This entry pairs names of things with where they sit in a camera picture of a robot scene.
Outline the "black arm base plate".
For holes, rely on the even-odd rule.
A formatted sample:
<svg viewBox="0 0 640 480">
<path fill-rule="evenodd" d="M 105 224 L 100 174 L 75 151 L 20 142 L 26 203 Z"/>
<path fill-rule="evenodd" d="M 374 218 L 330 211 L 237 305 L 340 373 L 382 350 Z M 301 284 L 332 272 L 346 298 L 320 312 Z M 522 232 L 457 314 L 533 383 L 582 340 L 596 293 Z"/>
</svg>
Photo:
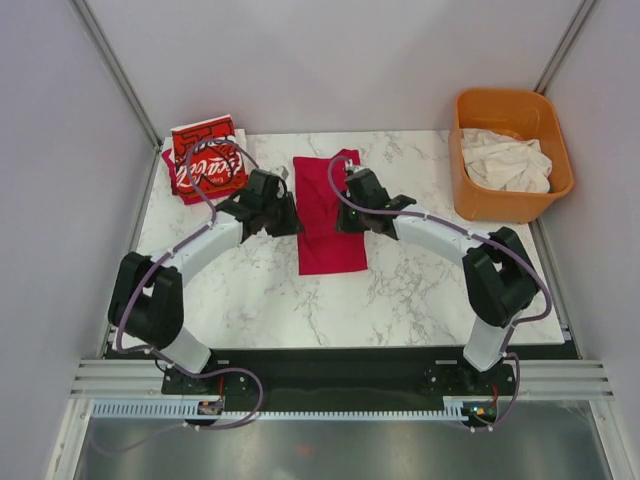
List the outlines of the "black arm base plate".
<svg viewBox="0 0 640 480">
<path fill-rule="evenodd" d="M 400 412 L 440 410 L 447 397 L 492 401 L 515 391 L 509 364 L 473 369 L 459 347 L 371 347 L 216 350 L 193 379 L 169 370 L 165 395 L 222 394 L 229 411 L 259 404 L 265 413 Z"/>
</svg>

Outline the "crimson red t-shirt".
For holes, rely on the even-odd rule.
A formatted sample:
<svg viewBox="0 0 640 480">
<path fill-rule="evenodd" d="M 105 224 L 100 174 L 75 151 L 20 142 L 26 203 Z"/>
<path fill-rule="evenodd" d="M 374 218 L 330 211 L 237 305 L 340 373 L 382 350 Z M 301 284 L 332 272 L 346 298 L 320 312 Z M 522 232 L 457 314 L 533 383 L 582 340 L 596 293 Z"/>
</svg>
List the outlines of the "crimson red t-shirt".
<svg viewBox="0 0 640 480">
<path fill-rule="evenodd" d="M 328 158 L 295 157 L 294 192 L 304 231 L 297 236 L 298 270 L 302 276 L 342 274 L 368 268 L 364 236 L 335 229 L 342 202 L 330 184 L 343 191 L 341 164 L 329 168 Z"/>
</svg>

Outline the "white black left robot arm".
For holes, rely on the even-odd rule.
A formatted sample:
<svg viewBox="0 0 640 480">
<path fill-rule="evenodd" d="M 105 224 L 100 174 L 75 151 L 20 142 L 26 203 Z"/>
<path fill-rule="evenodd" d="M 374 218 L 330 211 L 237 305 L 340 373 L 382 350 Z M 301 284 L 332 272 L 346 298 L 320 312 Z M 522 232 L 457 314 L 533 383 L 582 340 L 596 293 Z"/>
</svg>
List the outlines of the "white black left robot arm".
<svg viewBox="0 0 640 480">
<path fill-rule="evenodd" d="M 128 253 L 121 261 L 108 309 L 120 354 L 153 353 L 185 370 L 185 382 L 208 393 L 219 382 L 211 350 L 184 325 L 183 290 L 228 250 L 265 231 L 297 235 L 302 224 L 282 175 L 255 169 L 245 187 L 212 207 L 209 219 L 176 245 L 152 255 Z"/>
</svg>

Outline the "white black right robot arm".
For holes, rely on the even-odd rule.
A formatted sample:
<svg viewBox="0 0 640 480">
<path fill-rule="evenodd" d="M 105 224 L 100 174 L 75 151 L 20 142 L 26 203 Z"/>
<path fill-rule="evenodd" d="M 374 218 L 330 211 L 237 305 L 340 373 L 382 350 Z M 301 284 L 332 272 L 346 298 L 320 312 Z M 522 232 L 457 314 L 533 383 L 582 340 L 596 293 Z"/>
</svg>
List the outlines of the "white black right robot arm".
<svg viewBox="0 0 640 480">
<path fill-rule="evenodd" d="M 373 171 L 347 166 L 336 230 L 371 231 L 422 247 L 460 267 L 475 313 L 463 349 L 458 381 L 467 392 L 483 392 L 494 381 L 493 367 L 505 357 L 518 319 L 546 287 L 518 234 L 507 227 L 474 233 L 427 212 L 406 196 L 390 197 Z"/>
</svg>

